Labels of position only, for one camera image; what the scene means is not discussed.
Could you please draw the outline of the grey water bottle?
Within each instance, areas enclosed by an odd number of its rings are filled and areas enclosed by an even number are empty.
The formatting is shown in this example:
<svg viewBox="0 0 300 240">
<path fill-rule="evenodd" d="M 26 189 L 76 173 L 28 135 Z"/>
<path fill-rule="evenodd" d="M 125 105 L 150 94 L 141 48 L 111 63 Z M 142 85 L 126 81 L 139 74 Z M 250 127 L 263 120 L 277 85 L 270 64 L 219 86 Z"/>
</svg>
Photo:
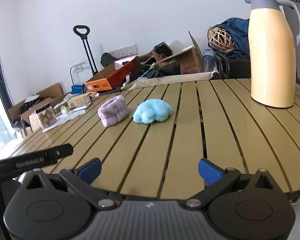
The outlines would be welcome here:
<svg viewBox="0 0 300 240">
<path fill-rule="evenodd" d="M 215 52 L 212 48 L 207 48 L 203 52 L 202 72 L 213 72 L 215 68 Z"/>
</svg>

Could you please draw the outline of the woven rattan ball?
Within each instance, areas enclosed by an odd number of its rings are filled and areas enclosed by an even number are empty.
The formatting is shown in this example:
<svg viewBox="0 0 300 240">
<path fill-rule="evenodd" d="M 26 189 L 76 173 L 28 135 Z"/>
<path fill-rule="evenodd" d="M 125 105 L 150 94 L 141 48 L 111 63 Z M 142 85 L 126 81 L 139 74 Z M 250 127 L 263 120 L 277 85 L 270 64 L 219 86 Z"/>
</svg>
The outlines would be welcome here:
<svg viewBox="0 0 300 240">
<path fill-rule="evenodd" d="M 213 49 L 223 52 L 234 50 L 232 36 L 221 27 L 209 28 L 207 31 L 208 44 Z"/>
</svg>

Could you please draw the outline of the light blue fluffy toy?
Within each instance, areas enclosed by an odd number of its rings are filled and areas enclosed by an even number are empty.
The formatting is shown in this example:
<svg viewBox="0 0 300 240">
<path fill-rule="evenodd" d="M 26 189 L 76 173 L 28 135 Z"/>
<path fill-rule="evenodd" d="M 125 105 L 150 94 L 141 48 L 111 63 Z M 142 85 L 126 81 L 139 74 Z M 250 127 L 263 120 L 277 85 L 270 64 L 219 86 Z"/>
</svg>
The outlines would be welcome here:
<svg viewBox="0 0 300 240">
<path fill-rule="evenodd" d="M 148 99 L 138 104 L 133 121 L 142 124 L 151 124 L 155 121 L 163 122 L 172 115 L 172 107 L 161 99 Z"/>
</svg>

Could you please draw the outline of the cardboard box on floor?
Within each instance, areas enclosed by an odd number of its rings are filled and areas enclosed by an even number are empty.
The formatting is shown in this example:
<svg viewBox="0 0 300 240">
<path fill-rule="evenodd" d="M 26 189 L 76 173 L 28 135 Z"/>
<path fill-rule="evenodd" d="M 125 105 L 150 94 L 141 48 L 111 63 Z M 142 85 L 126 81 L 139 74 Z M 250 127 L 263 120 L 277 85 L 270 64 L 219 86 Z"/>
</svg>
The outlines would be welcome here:
<svg viewBox="0 0 300 240">
<path fill-rule="evenodd" d="M 40 129 L 41 126 L 35 114 L 35 111 L 47 105 L 51 104 L 52 107 L 60 103 L 65 97 L 62 87 L 59 83 L 37 92 L 32 98 L 32 101 L 25 99 L 15 106 L 8 109 L 8 116 L 12 120 L 13 128 L 26 128 L 31 127 L 35 132 Z"/>
</svg>

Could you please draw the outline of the clear jar with snacks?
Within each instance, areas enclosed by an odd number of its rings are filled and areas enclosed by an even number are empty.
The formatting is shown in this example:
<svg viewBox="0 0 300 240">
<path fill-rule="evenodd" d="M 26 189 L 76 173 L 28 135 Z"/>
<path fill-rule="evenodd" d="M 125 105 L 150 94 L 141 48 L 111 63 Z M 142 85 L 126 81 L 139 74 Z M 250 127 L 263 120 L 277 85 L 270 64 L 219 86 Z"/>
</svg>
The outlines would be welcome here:
<svg viewBox="0 0 300 240">
<path fill-rule="evenodd" d="M 55 112 L 51 103 L 34 111 L 42 129 L 48 128 L 56 122 Z"/>
</svg>

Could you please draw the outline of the blue fabric bag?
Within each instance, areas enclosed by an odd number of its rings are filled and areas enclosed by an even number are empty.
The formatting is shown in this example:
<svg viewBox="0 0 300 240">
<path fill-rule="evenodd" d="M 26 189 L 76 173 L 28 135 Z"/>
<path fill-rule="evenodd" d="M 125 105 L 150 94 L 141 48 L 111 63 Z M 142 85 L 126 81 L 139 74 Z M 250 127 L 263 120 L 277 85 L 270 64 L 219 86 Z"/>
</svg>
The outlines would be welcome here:
<svg viewBox="0 0 300 240">
<path fill-rule="evenodd" d="M 222 52 L 224 56 L 231 59 L 246 59 L 250 57 L 248 41 L 249 19 L 232 17 L 213 26 L 213 28 L 215 27 L 225 29 L 234 42 L 234 49 L 229 52 Z"/>
</svg>

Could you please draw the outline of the chrome folding stool frame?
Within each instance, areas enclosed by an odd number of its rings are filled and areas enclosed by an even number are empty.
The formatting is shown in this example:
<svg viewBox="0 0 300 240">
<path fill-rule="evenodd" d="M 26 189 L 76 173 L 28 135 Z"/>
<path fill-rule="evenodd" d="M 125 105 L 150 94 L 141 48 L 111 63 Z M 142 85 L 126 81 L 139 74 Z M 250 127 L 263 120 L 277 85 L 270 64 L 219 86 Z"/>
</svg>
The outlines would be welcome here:
<svg viewBox="0 0 300 240">
<path fill-rule="evenodd" d="M 82 85 L 93 77 L 89 62 L 80 62 L 72 66 L 69 74 L 72 85 Z"/>
</svg>

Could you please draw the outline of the cream thermos jug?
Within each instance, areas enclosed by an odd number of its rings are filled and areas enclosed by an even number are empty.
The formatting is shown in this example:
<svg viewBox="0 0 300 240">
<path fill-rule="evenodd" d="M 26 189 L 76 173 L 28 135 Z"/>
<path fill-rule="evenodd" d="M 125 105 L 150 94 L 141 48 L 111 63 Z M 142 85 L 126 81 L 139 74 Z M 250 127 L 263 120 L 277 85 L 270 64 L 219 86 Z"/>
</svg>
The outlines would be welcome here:
<svg viewBox="0 0 300 240">
<path fill-rule="evenodd" d="M 251 97 L 268 107 L 290 108 L 294 104 L 300 12 L 292 0 L 244 1 L 251 5 L 248 27 Z M 295 10 L 298 35 L 293 36 L 281 6 Z"/>
</svg>

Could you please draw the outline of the small yellow paper box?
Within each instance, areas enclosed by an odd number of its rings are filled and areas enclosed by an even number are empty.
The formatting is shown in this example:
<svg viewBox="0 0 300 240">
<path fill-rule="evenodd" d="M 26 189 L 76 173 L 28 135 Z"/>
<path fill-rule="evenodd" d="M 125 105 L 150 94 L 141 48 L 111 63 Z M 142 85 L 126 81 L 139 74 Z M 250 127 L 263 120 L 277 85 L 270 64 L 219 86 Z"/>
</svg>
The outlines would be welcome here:
<svg viewBox="0 0 300 240">
<path fill-rule="evenodd" d="M 79 95 L 75 96 L 67 101 L 67 105 L 70 109 L 81 107 L 86 105 L 87 103 L 90 103 L 90 97 L 88 95 Z"/>
</svg>

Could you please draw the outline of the brown open cardboard box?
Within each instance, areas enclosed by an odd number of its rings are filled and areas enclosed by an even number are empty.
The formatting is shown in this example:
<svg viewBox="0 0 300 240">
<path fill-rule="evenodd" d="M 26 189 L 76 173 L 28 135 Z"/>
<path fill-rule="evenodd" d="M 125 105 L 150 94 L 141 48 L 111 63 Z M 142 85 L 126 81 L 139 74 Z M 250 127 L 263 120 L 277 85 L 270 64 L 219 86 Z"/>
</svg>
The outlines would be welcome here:
<svg viewBox="0 0 300 240">
<path fill-rule="evenodd" d="M 175 39 L 171 44 L 161 42 L 152 49 L 152 54 L 159 67 L 177 62 L 180 65 L 181 74 L 195 74 L 202 72 L 202 53 L 200 48 L 189 32 L 192 44 L 185 47 L 179 40 Z"/>
</svg>

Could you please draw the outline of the orange cardboard box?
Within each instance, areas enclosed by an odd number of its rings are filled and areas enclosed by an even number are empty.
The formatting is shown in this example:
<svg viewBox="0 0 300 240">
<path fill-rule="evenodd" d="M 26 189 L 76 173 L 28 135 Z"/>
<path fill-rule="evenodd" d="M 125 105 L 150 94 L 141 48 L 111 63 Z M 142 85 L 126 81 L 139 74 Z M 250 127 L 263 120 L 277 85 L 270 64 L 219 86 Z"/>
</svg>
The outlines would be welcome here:
<svg viewBox="0 0 300 240">
<path fill-rule="evenodd" d="M 128 62 L 116 69 L 115 62 L 106 66 L 100 72 L 84 83 L 89 92 L 104 92 L 120 87 L 126 76 L 140 66 L 138 56 L 128 58 Z"/>
</svg>

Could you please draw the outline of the wall socket strip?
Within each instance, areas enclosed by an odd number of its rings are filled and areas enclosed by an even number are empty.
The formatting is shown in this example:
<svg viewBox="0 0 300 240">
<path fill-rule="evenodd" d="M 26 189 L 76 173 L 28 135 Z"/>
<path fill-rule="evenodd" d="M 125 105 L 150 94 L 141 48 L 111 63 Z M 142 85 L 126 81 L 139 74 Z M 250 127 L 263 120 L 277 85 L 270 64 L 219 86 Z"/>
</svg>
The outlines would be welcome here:
<svg viewBox="0 0 300 240">
<path fill-rule="evenodd" d="M 137 55 L 138 54 L 138 49 L 136 44 L 130 45 L 130 46 L 126 46 L 126 47 L 122 47 L 119 49 L 115 49 L 109 52 L 111 56 L 117 58 L 117 59 L 121 59 L 123 57 L 128 57 L 128 56 L 132 56 L 132 55 Z"/>
</svg>

